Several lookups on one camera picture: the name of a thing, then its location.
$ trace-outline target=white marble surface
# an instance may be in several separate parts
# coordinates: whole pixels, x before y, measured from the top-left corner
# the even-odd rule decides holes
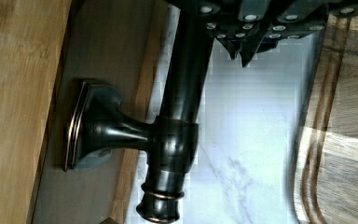
[[[179,14],[174,9],[170,15],[150,122],[161,104]],[[290,164],[314,42],[312,36],[282,41],[256,55],[246,68],[215,42],[198,117],[198,154],[186,177],[176,223],[296,223]],[[146,170],[141,154],[127,224],[148,223],[135,211]]]

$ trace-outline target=metal rod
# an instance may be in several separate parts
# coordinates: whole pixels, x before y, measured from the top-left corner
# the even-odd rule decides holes
[[[212,47],[213,38],[206,34],[199,20],[182,12],[159,113],[161,116],[196,121]]]

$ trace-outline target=dark bronze metal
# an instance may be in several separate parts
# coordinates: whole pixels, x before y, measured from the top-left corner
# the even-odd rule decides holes
[[[212,46],[213,38],[196,18],[182,13],[162,107],[153,124],[121,113],[121,95],[109,84],[84,81],[69,127],[64,170],[94,168],[109,160],[114,148],[146,151],[145,195],[136,209],[152,222],[177,220],[185,175],[197,150],[195,122]]]
[[[121,95],[114,88],[85,81],[69,127],[64,162],[65,171],[90,169],[109,160],[114,148],[146,151],[145,195],[136,209],[157,223],[179,218],[178,200],[185,195],[185,175],[197,149],[196,118],[213,39],[219,38],[232,59],[239,53],[246,65],[257,52],[275,48],[283,38],[323,29],[329,9],[343,17],[358,15],[358,3],[352,0],[266,1],[256,9],[248,6],[259,3],[246,0],[167,1],[182,13],[159,116],[153,124],[131,119],[120,112]],[[256,19],[249,21],[244,14]]]

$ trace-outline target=cutting board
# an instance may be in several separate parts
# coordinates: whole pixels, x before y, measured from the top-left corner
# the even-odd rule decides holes
[[[297,141],[301,223],[358,223],[358,17],[331,17]]]

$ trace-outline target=wooden panel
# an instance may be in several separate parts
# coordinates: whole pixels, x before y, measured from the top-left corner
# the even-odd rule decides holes
[[[335,35],[327,30],[299,138],[295,203],[302,222],[358,223],[358,18],[341,27]]]
[[[132,113],[133,118],[141,121],[145,121],[147,116],[167,14],[168,5],[164,1],[156,1]],[[126,149],[124,152],[111,215],[118,223],[124,223],[127,213],[138,156],[138,150]]]
[[[70,0],[0,0],[0,223],[25,223]]]
[[[115,150],[110,161],[91,171],[65,173],[63,136],[77,100],[79,80],[106,80],[122,93],[126,114],[142,109],[134,100],[154,2],[88,0],[74,17],[34,223],[92,224],[110,216],[124,150]]]

